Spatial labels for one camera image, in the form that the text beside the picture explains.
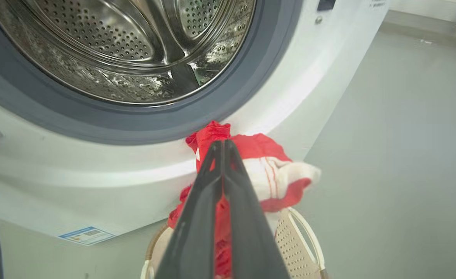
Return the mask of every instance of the beige laundry basket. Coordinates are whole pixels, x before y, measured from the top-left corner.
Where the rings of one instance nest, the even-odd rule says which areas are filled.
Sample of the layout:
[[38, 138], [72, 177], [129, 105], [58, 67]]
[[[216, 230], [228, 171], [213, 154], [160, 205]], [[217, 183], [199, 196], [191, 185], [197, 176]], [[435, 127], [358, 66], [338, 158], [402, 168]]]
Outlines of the beige laundry basket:
[[[173, 230], [164, 225], [150, 241], [140, 279], [153, 279]], [[313, 247], [312, 253], [304, 234]], [[276, 243], [288, 273], [297, 279], [327, 279], [324, 257], [311, 226], [293, 208], [284, 209], [276, 229]]]

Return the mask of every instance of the stainless steel drum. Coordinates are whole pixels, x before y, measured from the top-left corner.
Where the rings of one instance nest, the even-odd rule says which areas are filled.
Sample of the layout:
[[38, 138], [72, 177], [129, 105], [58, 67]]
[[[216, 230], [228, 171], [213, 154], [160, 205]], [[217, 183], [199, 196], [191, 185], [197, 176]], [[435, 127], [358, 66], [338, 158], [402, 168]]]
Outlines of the stainless steel drum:
[[0, 25], [47, 74], [82, 94], [159, 106], [219, 76], [256, 0], [0, 0]]

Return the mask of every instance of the floor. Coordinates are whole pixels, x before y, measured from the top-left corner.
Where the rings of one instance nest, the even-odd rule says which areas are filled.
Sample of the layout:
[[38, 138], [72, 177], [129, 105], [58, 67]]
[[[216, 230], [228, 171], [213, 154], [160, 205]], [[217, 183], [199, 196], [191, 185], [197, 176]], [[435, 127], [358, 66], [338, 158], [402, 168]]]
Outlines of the floor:
[[[380, 32], [306, 161], [331, 278], [456, 279], [455, 46]], [[5, 278], [138, 279], [160, 226], [84, 247], [0, 221]]]

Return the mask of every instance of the garment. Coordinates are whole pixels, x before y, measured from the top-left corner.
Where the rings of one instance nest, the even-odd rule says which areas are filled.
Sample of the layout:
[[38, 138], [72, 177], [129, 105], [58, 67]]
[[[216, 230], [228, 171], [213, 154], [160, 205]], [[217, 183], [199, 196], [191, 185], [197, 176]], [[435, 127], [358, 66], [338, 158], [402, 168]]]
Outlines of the garment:
[[[214, 141], [231, 139], [237, 146], [244, 166], [254, 187], [260, 206], [275, 233], [279, 211], [297, 204], [303, 192], [320, 177], [320, 170], [306, 163], [292, 162], [283, 147], [271, 138], [256, 134], [231, 137], [229, 124], [212, 121], [205, 128], [186, 139], [196, 154], [196, 169], [200, 170], [203, 159]], [[191, 186], [180, 194], [180, 205], [169, 214], [168, 225], [174, 228], [178, 221]], [[215, 222], [215, 274], [231, 276], [231, 223], [229, 203], [224, 197], [216, 207]]]

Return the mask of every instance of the label sticker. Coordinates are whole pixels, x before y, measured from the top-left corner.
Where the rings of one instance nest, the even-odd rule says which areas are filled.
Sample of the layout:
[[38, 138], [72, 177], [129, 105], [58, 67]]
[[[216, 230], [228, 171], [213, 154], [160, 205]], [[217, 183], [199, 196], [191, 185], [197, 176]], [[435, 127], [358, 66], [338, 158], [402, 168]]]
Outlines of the label sticker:
[[69, 240], [71, 242], [76, 242], [79, 244], [83, 245], [92, 245], [97, 242], [101, 242], [104, 240], [108, 240], [110, 238], [113, 238], [115, 235], [105, 232], [103, 230], [94, 228], [94, 227], [88, 227], [84, 228], [81, 230], [69, 232], [63, 235], [60, 235], [59, 237], [65, 240]]

